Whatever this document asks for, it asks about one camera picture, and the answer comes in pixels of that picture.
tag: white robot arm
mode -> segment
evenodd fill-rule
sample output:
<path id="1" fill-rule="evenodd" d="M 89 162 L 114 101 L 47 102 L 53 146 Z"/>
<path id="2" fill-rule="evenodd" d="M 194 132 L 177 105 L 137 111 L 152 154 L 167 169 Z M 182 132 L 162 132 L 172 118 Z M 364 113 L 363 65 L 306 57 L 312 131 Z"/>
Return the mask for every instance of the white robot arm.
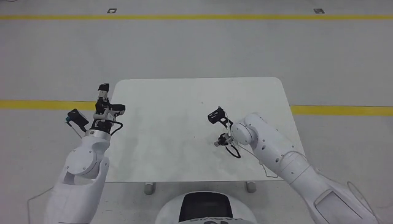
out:
<path id="1" fill-rule="evenodd" d="M 45 212 L 45 224 L 90 223 L 103 192 L 109 159 L 104 156 L 109 148 L 111 135 L 122 127 L 116 117 L 124 114 L 125 106 L 109 102 L 109 84 L 99 86 L 94 122 L 90 130 L 84 126 L 88 121 L 76 109 L 68 113 L 66 123 L 75 122 L 85 136 L 81 145 L 69 153 L 63 170 L 55 184 Z M 111 133 L 114 123 L 120 127 Z M 92 183 L 75 185 L 75 177 L 92 179 Z"/>
<path id="2" fill-rule="evenodd" d="M 307 159 L 294 150 L 293 143 L 259 114 L 249 114 L 232 123 L 223 112 L 219 107 L 209 115 L 209 121 L 221 122 L 224 126 L 231 124 L 231 139 L 250 145 L 260 164 L 284 179 L 304 199 L 315 223 L 378 223 L 372 210 L 361 203 L 348 187 L 318 174 Z"/>

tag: white table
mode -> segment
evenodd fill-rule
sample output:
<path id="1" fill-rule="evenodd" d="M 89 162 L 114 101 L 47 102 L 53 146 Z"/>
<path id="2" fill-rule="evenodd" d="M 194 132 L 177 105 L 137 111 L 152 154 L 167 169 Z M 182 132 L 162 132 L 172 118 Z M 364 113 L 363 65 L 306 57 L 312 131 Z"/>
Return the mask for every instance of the white table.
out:
<path id="1" fill-rule="evenodd" d="M 261 113 L 304 153 L 281 81 L 274 77 L 122 80 L 111 103 L 124 104 L 126 111 L 118 118 L 124 127 L 106 152 L 107 182 L 277 180 L 267 178 L 246 151 L 240 149 L 237 159 L 214 146 L 225 128 L 207 116 L 218 106 L 233 122 Z"/>

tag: yellow floor line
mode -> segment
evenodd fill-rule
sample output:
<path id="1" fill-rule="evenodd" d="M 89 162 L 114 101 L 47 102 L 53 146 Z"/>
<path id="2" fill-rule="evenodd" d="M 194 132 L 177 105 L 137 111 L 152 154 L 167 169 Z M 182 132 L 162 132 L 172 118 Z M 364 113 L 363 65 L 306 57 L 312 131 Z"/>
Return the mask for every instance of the yellow floor line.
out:
<path id="1" fill-rule="evenodd" d="M 94 110 L 94 101 L 0 100 L 0 109 Z M 291 106 L 294 115 L 393 116 L 393 107 Z"/>
<path id="2" fill-rule="evenodd" d="M 0 20 L 393 20 L 393 15 L 0 15 Z"/>

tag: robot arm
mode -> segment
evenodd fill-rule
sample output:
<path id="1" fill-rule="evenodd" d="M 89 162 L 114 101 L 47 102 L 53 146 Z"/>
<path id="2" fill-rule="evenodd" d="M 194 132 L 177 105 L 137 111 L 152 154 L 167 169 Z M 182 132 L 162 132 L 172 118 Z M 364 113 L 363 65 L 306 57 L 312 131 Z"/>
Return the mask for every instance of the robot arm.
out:
<path id="1" fill-rule="evenodd" d="M 225 113 L 220 109 L 208 116 L 209 121 L 231 124 L 225 120 L 228 118 L 222 118 Z M 315 223 L 378 223 L 372 211 L 349 188 L 318 174 L 307 159 L 295 151 L 293 143 L 259 114 L 247 115 L 232 124 L 230 131 L 232 140 L 250 145 L 260 164 L 284 179 L 304 199 Z"/>
<path id="2" fill-rule="evenodd" d="M 86 131 L 88 122 L 77 110 L 68 113 L 66 123 L 75 122 L 85 136 L 81 145 L 69 153 L 63 170 L 55 184 L 45 212 L 45 224 L 90 223 L 103 192 L 109 159 L 104 156 L 109 148 L 111 128 L 119 115 L 124 114 L 125 106 L 109 102 L 109 84 L 100 85 L 96 103 L 94 122 Z M 92 183 L 75 185 L 75 177 L 92 179 Z"/>

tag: table leg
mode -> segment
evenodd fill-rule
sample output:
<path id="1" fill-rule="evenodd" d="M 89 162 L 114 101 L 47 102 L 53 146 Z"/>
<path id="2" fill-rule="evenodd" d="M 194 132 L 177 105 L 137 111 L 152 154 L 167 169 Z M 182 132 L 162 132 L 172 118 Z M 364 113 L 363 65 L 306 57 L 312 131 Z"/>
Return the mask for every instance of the table leg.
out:
<path id="1" fill-rule="evenodd" d="M 144 192 L 146 195 L 152 195 L 155 192 L 155 182 L 145 182 Z"/>
<path id="2" fill-rule="evenodd" d="M 257 185 L 255 182 L 246 182 L 246 190 L 248 193 L 255 193 L 257 191 Z"/>

